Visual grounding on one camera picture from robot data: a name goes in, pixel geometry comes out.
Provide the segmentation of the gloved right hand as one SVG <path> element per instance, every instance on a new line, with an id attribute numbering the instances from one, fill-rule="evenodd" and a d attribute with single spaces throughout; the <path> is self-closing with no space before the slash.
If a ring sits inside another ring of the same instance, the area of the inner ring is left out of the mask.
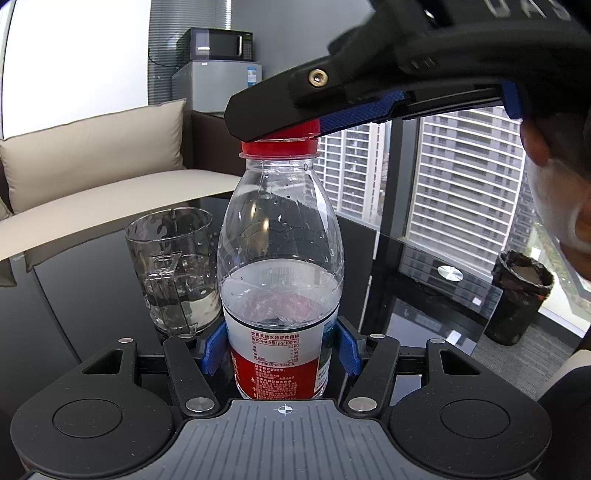
<path id="1" fill-rule="evenodd" d="M 542 132 L 530 120 L 520 126 L 528 156 L 527 175 L 537 213 L 558 242 L 566 260 L 590 278 L 590 181 L 551 153 Z"/>

